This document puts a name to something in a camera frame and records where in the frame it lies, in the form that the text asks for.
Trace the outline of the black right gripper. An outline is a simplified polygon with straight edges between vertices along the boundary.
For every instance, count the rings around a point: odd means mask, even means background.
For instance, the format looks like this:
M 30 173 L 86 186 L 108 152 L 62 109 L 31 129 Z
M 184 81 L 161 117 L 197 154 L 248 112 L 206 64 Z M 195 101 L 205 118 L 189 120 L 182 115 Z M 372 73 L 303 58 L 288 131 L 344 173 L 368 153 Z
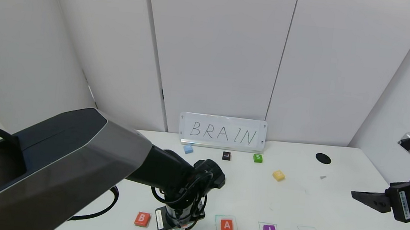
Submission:
M 382 213 L 393 210 L 394 218 L 399 222 L 410 222 L 410 183 L 391 183 L 385 193 L 352 191 L 352 198 Z

